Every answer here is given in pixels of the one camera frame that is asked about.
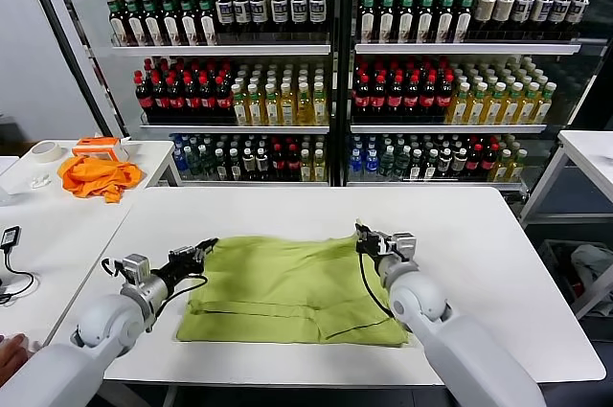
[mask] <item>yellow bottle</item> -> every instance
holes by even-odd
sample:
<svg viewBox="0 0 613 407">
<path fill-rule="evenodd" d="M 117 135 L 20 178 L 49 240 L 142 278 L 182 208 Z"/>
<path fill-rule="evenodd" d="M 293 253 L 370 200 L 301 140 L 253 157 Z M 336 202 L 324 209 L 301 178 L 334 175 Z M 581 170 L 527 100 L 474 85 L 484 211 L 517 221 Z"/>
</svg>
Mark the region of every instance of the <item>yellow bottle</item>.
<svg viewBox="0 0 613 407">
<path fill-rule="evenodd" d="M 483 110 L 483 100 L 487 89 L 488 85 L 482 81 L 476 85 L 473 96 L 469 97 L 466 103 L 466 111 L 463 117 L 464 124 L 479 124 L 479 117 Z"/>
<path fill-rule="evenodd" d="M 543 121 L 545 120 L 545 115 L 547 115 L 547 112 L 552 106 L 552 96 L 554 95 L 554 91 L 556 91 L 556 88 L 557 85 L 555 83 L 545 84 L 545 89 L 543 89 L 542 96 L 534 107 L 533 115 L 530 118 L 531 124 L 543 123 Z"/>
<path fill-rule="evenodd" d="M 447 118 L 445 119 L 447 124 L 462 124 L 469 90 L 470 85 L 466 81 L 460 83 L 460 89 L 453 96 L 451 104 L 447 108 Z"/>
<path fill-rule="evenodd" d="M 498 111 L 498 116 L 496 117 L 496 124 L 511 124 L 513 115 L 515 115 L 517 105 L 521 99 L 521 90 L 523 86 L 524 85 L 518 81 L 511 86 L 510 95 L 507 96 L 507 98 L 504 99 L 500 105 L 500 110 Z"/>
<path fill-rule="evenodd" d="M 317 81 L 313 84 L 313 108 L 315 110 L 315 125 L 325 126 L 328 124 L 328 106 L 324 94 L 324 83 Z"/>
<path fill-rule="evenodd" d="M 294 126 L 296 124 L 296 111 L 294 109 L 294 98 L 291 95 L 291 85 L 281 84 L 281 118 L 284 126 Z"/>
<path fill-rule="evenodd" d="M 302 82 L 298 85 L 298 126 L 313 126 L 315 123 L 313 102 L 308 95 L 308 84 Z"/>
<path fill-rule="evenodd" d="M 480 124 L 492 125 L 496 123 L 496 117 L 498 116 L 498 112 L 500 111 L 502 100 L 505 97 L 505 90 L 507 89 L 507 85 L 502 81 L 498 81 L 493 88 L 493 94 L 488 97 L 488 100 L 484 104 L 483 112 L 481 113 Z"/>
<path fill-rule="evenodd" d="M 277 103 L 277 92 L 275 85 L 267 83 L 266 89 L 266 116 L 269 126 L 279 126 L 279 106 Z"/>
<path fill-rule="evenodd" d="M 234 113 L 237 116 L 237 124 L 239 126 L 250 126 L 251 112 L 249 112 L 249 108 L 247 108 L 245 95 L 241 92 L 240 85 L 238 83 L 233 84 L 231 89 L 234 104 Z"/>
<path fill-rule="evenodd" d="M 538 83 L 532 82 L 525 90 L 524 96 L 519 101 L 515 115 L 513 116 L 513 124 L 527 124 L 533 113 L 534 105 L 536 104 L 536 95 L 538 94 Z"/>
</svg>

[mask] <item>shelf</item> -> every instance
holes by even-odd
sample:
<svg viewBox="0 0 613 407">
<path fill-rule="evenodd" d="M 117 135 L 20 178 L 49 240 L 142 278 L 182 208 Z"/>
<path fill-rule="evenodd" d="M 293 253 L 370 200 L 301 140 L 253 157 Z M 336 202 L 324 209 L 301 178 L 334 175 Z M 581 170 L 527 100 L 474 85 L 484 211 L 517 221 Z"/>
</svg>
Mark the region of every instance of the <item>shelf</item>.
<svg viewBox="0 0 613 407">
<path fill-rule="evenodd" d="M 578 52 L 570 43 L 357 43 L 359 55 L 563 55 Z"/>
<path fill-rule="evenodd" d="M 142 124 L 140 128 L 147 132 L 164 132 L 167 134 L 328 134 L 329 126 L 225 126 L 196 124 Z"/>
<path fill-rule="evenodd" d="M 348 182 L 348 187 L 493 187 L 499 192 L 521 192 L 524 188 L 522 183 L 495 183 L 495 182 L 459 182 L 430 181 L 430 182 Z"/>
<path fill-rule="evenodd" d="M 329 55 L 330 45 L 225 45 L 225 46 L 127 46 L 113 47 L 116 56 L 309 56 Z M 104 48 L 94 51 L 105 54 Z"/>
<path fill-rule="evenodd" d="M 494 124 L 468 126 L 463 124 L 352 124 L 351 130 L 360 134 L 414 133 L 414 134 L 536 134 L 546 124 Z"/>
</svg>

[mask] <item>bottle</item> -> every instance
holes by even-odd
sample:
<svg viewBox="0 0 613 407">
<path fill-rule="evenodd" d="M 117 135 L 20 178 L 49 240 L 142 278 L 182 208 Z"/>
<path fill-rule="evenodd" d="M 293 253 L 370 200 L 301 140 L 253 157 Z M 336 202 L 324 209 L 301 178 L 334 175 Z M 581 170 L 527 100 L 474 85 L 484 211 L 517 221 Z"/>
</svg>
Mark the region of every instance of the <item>bottle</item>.
<svg viewBox="0 0 613 407">
<path fill-rule="evenodd" d="M 536 95 L 538 94 L 538 83 L 531 82 L 526 89 L 524 96 L 520 99 L 513 116 L 513 124 L 528 124 L 532 116 L 534 106 L 536 104 Z"/>
<path fill-rule="evenodd" d="M 164 26 L 166 27 L 166 34 L 169 37 L 170 45 L 181 46 L 183 25 L 181 24 L 179 13 L 176 11 L 172 0 L 162 0 L 162 7 L 164 9 L 162 17 L 164 18 Z"/>
<path fill-rule="evenodd" d="M 144 14 L 141 11 L 140 3 L 136 0 L 124 0 L 127 6 L 127 22 L 132 30 L 133 42 L 138 46 L 147 46 L 149 35 L 147 27 L 143 27 Z"/>
<path fill-rule="evenodd" d="M 507 168 L 511 163 L 511 151 L 507 148 L 500 153 L 500 158 L 488 174 L 489 182 L 504 182 Z"/>
<path fill-rule="evenodd" d="M 456 92 L 451 104 L 447 108 L 447 116 L 445 121 L 447 124 L 463 123 L 469 90 L 470 84 L 468 84 L 466 81 L 460 83 L 460 89 Z"/>
<path fill-rule="evenodd" d="M 453 162 L 451 163 L 451 176 L 452 177 L 457 178 L 460 175 L 464 174 L 466 159 L 467 159 L 467 156 L 466 156 L 465 148 L 460 148 L 456 153 L 454 153 Z"/>
<path fill-rule="evenodd" d="M 481 152 L 483 146 L 481 144 L 475 144 L 474 148 L 468 153 L 466 157 L 466 163 L 464 166 L 464 175 L 473 179 L 476 178 L 479 173 L 479 163 L 481 163 Z"/>
<path fill-rule="evenodd" d="M 388 181 L 392 176 L 392 168 L 394 167 L 394 147 L 387 146 L 385 153 L 381 156 L 378 170 L 378 180 Z"/>
<path fill-rule="evenodd" d="M 434 0 L 421 0 L 417 9 L 418 29 L 416 43 L 425 43 L 430 34 L 432 23 L 432 3 Z"/>
<path fill-rule="evenodd" d="M 555 83 L 548 82 L 545 84 L 542 96 L 538 100 L 538 103 L 534 106 L 533 114 L 530 118 L 531 124 L 543 124 L 545 116 L 552 106 L 552 96 L 556 91 L 557 85 Z"/>
<path fill-rule="evenodd" d="M 423 180 L 427 181 L 434 177 L 434 173 L 437 169 L 437 162 L 439 161 L 439 151 L 435 148 L 431 148 L 428 152 L 428 157 L 423 162 Z"/>
<path fill-rule="evenodd" d="M 432 115 L 431 109 L 432 105 L 434 104 L 434 97 L 436 95 L 436 89 L 434 86 L 435 81 L 436 76 L 434 74 L 430 74 L 427 82 L 421 88 L 419 110 L 419 114 L 421 116 Z"/>
<path fill-rule="evenodd" d="M 482 81 L 477 83 L 473 96 L 468 99 L 466 104 L 466 111 L 463 117 L 464 124 L 479 124 L 487 89 L 488 85 L 486 83 Z"/>
<path fill-rule="evenodd" d="M 443 148 L 443 151 L 439 154 L 439 163 L 437 164 L 436 176 L 441 179 L 446 179 L 450 174 L 451 165 L 451 149 Z"/>
<path fill-rule="evenodd" d="M 441 0 L 437 12 L 436 24 L 433 26 L 436 29 L 435 43 L 446 43 L 449 38 L 449 29 L 453 19 L 452 8 L 453 0 Z"/>
<path fill-rule="evenodd" d="M 379 43 L 389 43 L 392 36 L 392 23 L 394 21 L 394 0 L 381 0 L 377 22 Z"/>
<path fill-rule="evenodd" d="M 526 156 L 528 156 L 528 152 L 525 149 L 520 148 L 517 150 L 517 155 L 514 161 L 509 165 L 507 173 L 505 174 L 507 182 L 521 182 L 520 176 L 521 171 L 524 170 Z"/>
<path fill-rule="evenodd" d="M 463 43 L 466 39 L 472 14 L 472 5 L 473 0 L 462 0 L 460 7 L 456 10 L 454 21 L 451 25 L 454 43 Z"/>
<path fill-rule="evenodd" d="M 413 27 L 413 0 L 400 0 L 400 7 L 397 12 L 398 43 L 408 43 L 412 37 Z"/>
</svg>

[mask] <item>table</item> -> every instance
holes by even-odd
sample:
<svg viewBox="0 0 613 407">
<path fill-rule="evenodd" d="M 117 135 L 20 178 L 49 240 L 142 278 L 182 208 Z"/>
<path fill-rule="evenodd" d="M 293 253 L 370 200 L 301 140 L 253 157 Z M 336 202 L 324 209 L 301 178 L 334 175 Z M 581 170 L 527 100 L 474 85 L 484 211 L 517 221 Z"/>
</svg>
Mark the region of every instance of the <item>table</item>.
<svg viewBox="0 0 613 407">
<path fill-rule="evenodd" d="M 130 161 L 145 173 L 140 184 L 125 191 L 118 204 L 106 204 L 101 197 L 75 198 L 61 187 L 57 168 L 71 156 L 69 149 L 77 141 L 56 142 L 64 154 L 55 162 L 37 163 L 28 152 L 0 175 L 0 186 L 13 195 L 10 203 L 0 205 L 0 228 L 19 225 L 22 229 L 11 265 L 35 273 L 38 279 L 30 292 L 0 305 L 0 333 L 24 332 L 40 343 L 55 331 L 136 196 L 155 185 L 164 172 L 178 176 L 171 158 L 172 142 L 130 142 L 125 144 Z M 32 179 L 44 173 L 51 184 L 31 189 Z M 11 292 L 23 287 L 27 280 L 6 272 L 2 263 L 3 288 Z"/>
<path fill-rule="evenodd" d="M 560 147 L 545 169 L 519 216 L 519 220 L 524 227 L 536 221 L 539 208 L 569 160 L 577 165 L 609 201 L 613 202 L 613 149 L 610 146 L 613 141 L 613 131 L 561 131 L 558 139 L 560 140 Z M 607 214 L 580 216 L 598 217 L 602 221 L 604 221 L 603 216 L 611 217 Z M 562 217 L 542 215 L 539 219 L 551 220 L 552 222 L 578 221 L 577 216 L 567 214 Z M 609 267 L 591 287 L 573 302 L 571 308 L 577 318 L 583 317 L 612 289 L 613 266 Z"/>
<path fill-rule="evenodd" d="M 104 257 L 148 256 L 207 237 L 326 239 L 355 219 L 387 233 L 410 231 L 416 261 L 449 302 L 472 313 L 538 382 L 602 379 L 604 367 L 500 193 L 489 188 L 152 188 L 132 206 Z M 121 281 L 91 274 L 53 342 Z M 264 386 L 441 385 L 416 340 L 405 348 L 359 345 L 182 343 L 186 298 L 171 302 L 151 334 L 113 362 L 109 380 Z"/>
</svg>

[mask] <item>bottle label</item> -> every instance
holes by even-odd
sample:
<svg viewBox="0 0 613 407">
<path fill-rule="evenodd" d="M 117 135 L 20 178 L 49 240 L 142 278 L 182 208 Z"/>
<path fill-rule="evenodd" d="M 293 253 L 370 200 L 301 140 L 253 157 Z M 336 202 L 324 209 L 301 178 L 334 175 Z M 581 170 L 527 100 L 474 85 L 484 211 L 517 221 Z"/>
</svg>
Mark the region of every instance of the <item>bottle label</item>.
<svg viewBox="0 0 613 407">
<path fill-rule="evenodd" d="M 245 112 L 245 106 L 244 105 L 235 105 L 234 106 L 234 112 L 237 115 L 237 123 L 239 126 L 246 126 L 247 125 L 247 114 Z"/>
<path fill-rule="evenodd" d="M 149 29 L 149 34 L 151 35 L 153 45 L 164 46 L 164 38 L 162 38 L 162 33 L 160 32 L 160 26 L 158 25 L 157 20 L 152 17 L 148 17 L 145 19 L 145 24 L 147 24 L 147 28 Z"/>
<path fill-rule="evenodd" d="M 438 107 L 447 108 L 451 104 L 451 96 L 437 96 L 436 103 Z"/>
<path fill-rule="evenodd" d="M 517 118 L 517 124 L 526 124 L 530 118 L 530 114 L 533 112 L 534 104 L 526 103 L 521 108 L 519 112 L 519 117 Z"/>
<path fill-rule="evenodd" d="M 357 107 L 368 107 L 371 103 L 371 98 L 368 96 L 355 96 L 355 106 Z"/>
<path fill-rule="evenodd" d="M 321 23 L 326 21 L 326 0 L 309 0 L 308 8 L 310 22 Z"/>
<path fill-rule="evenodd" d="M 221 24 L 232 24 L 234 22 L 234 11 L 232 3 L 215 3 L 217 8 L 217 19 Z"/>
<path fill-rule="evenodd" d="M 278 24 L 283 24 L 287 22 L 287 0 L 283 0 L 277 2 L 275 0 L 272 1 L 272 20 Z"/>
<path fill-rule="evenodd" d="M 435 167 L 428 167 L 425 169 L 425 174 L 423 175 L 423 180 L 430 180 L 434 177 L 434 171 L 437 170 Z"/>
<path fill-rule="evenodd" d="M 480 102 L 474 103 L 470 108 L 470 115 L 468 116 L 467 124 L 479 124 L 479 116 L 481 115 L 481 110 L 483 109 L 483 104 Z"/>
<path fill-rule="evenodd" d="M 117 37 L 117 44 L 119 46 L 127 46 L 127 34 L 125 33 L 124 23 L 121 19 L 116 17 L 111 19 L 111 27 L 113 28 L 113 32 Z"/>
<path fill-rule="evenodd" d="M 385 97 L 383 96 L 371 96 L 371 105 L 373 107 L 381 107 L 385 103 Z"/>
<path fill-rule="evenodd" d="M 134 38 L 136 38 L 136 43 L 138 46 L 147 46 L 147 36 L 145 35 L 145 31 L 143 30 L 143 24 L 141 20 L 136 17 L 130 17 L 129 19 L 130 27 L 132 28 L 132 32 L 134 33 Z"/>
<path fill-rule="evenodd" d="M 511 124 L 511 120 L 513 119 L 515 110 L 517 110 L 516 103 L 510 103 L 509 105 L 507 105 L 507 109 L 505 110 L 505 113 L 502 116 L 502 121 L 500 122 L 500 124 Z"/>
<path fill-rule="evenodd" d="M 585 13 L 585 7 L 587 3 L 580 2 L 578 0 L 573 0 L 573 3 L 568 8 L 568 13 L 566 14 L 566 22 L 570 22 L 571 24 L 577 24 L 583 19 L 583 14 Z"/>
<path fill-rule="evenodd" d="M 543 123 L 543 120 L 545 119 L 545 115 L 547 115 L 547 112 L 549 112 L 549 108 L 551 106 L 552 105 L 550 103 L 541 104 L 541 106 L 538 107 L 538 110 L 536 111 L 536 115 L 534 116 L 533 124 Z"/>
<path fill-rule="evenodd" d="M 411 35 L 411 24 L 413 23 L 413 14 L 407 12 L 400 17 L 398 27 L 398 43 L 406 43 Z"/>
<path fill-rule="evenodd" d="M 458 25 L 456 26 L 456 33 L 453 35 L 454 43 L 462 43 L 466 39 L 466 33 L 468 32 L 468 24 L 470 23 L 470 14 L 463 12 L 458 17 Z"/>
<path fill-rule="evenodd" d="M 361 27 L 362 43 L 371 42 L 371 39 L 373 38 L 373 23 L 374 22 L 375 22 L 375 17 L 372 14 L 367 13 L 362 16 L 362 27 Z"/>
<path fill-rule="evenodd" d="M 514 22 L 525 22 L 530 13 L 530 4 L 534 0 L 515 0 L 511 10 L 510 20 Z"/>
<path fill-rule="evenodd" d="M 449 26 L 451 25 L 451 13 L 441 14 L 439 28 L 437 29 L 436 43 L 445 43 L 449 37 Z"/>
<path fill-rule="evenodd" d="M 418 180 L 420 177 L 420 168 L 415 166 L 409 171 L 409 180 Z"/>
<path fill-rule="evenodd" d="M 268 112 L 268 125 L 269 126 L 278 126 L 279 125 L 279 116 L 277 115 L 277 105 L 274 103 L 270 103 L 266 106 L 266 111 Z"/>
<path fill-rule="evenodd" d="M 394 17 L 386 12 L 381 15 L 381 23 L 379 25 L 379 43 L 389 43 L 390 34 L 392 33 L 392 21 Z"/>
<path fill-rule="evenodd" d="M 248 22 L 251 22 L 249 3 L 234 2 L 234 15 L 239 24 L 247 24 Z"/>
<path fill-rule="evenodd" d="M 307 0 L 292 0 L 291 1 L 291 20 L 297 24 L 307 22 L 308 18 L 308 3 Z"/>
<path fill-rule="evenodd" d="M 457 103 L 453 109 L 453 116 L 451 117 L 451 124 L 462 124 L 462 117 L 466 110 L 466 104 L 464 102 Z"/>
<path fill-rule="evenodd" d="M 219 174 L 219 180 L 228 180 L 228 171 L 223 166 L 217 166 L 217 174 Z"/>
<path fill-rule="evenodd" d="M 186 98 L 185 103 L 189 108 L 200 108 L 200 105 L 202 105 L 200 98 Z"/>
<path fill-rule="evenodd" d="M 552 12 L 549 13 L 547 20 L 554 23 L 562 22 L 570 6 L 570 0 L 554 0 Z"/>
<path fill-rule="evenodd" d="M 139 99 L 138 103 L 143 108 L 150 108 L 153 107 L 153 98 L 151 96 L 147 96 L 146 98 Z"/>
<path fill-rule="evenodd" d="M 300 167 L 300 178 L 303 182 L 310 182 L 310 166 Z"/>
<path fill-rule="evenodd" d="M 232 166 L 232 177 L 234 180 L 240 180 L 240 166 Z"/>
<path fill-rule="evenodd" d="M 253 22 L 257 24 L 261 24 L 262 22 L 268 22 L 268 9 L 266 7 L 266 2 L 263 0 L 251 1 L 249 3 L 251 7 L 251 19 Z"/>
<path fill-rule="evenodd" d="M 232 107 L 232 98 L 217 98 L 217 105 L 221 108 L 230 108 Z"/>
<path fill-rule="evenodd" d="M 430 32 L 430 24 L 432 23 L 432 14 L 426 13 L 420 16 L 420 22 L 418 24 L 418 34 L 416 38 L 417 43 L 425 43 L 428 39 L 428 33 Z"/>
<path fill-rule="evenodd" d="M 431 107 L 434 103 L 434 96 L 420 96 L 420 105 L 422 107 Z"/>
<path fill-rule="evenodd" d="M 190 16 L 183 16 L 181 20 L 183 21 L 183 28 L 185 29 L 185 35 L 188 38 L 188 43 L 190 46 L 197 46 L 198 35 L 195 31 L 195 23 L 193 22 L 193 18 Z"/>
<path fill-rule="evenodd" d="M 475 19 L 481 22 L 489 21 L 491 19 L 491 14 L 494 11 L 495 4 L 496 0 L 477 0 Z"/>
<path fill-rule="evenodd" d="M 213 23 L 213 18 L 211 16 L 202 16 L 200 18 L 200 23 L 202 23 L 202 29 L 204 30 L 204 37 L 207 40 L 207 45 L 216 45 L 217 42 L 215 38 L 215 24 Z"/>
<path fill-rule="evenodd" d="M 172 46 L 181 46 L 181 36 L 179 35 L 174 18 L 165 17 L 164 24 L 166 25 L 166 30 L 169 31 L 170 44 Z"/>
<path fill-rule="evenodd" d="M 498 116 L 499 110 L 500 104 L 498 102 L 491 103 L 488 108 L 488 113 L 486 113 L 484 124 L 494 124 L 496 122 L 496 117 Z"/>
<path fill-rule="evenodd" d="M 404 96 L 402 98 L 402 104 L 405 107 L 415 107 L 418 104 L 418 96 Z"/>
<path fill-rule="evenodd" d="M 249 111 L 251 112 L 251 124 L 253 126 L 261 126 L 260 106 L 252 103 L 249 105 Z"/>
<path fill-rule="evenodd" d="M 387 104 L 390 107 L 398 107 L 401 102 L 402 102 L 401 96 L 388 96 L 387 98 Z"/>
</svg>

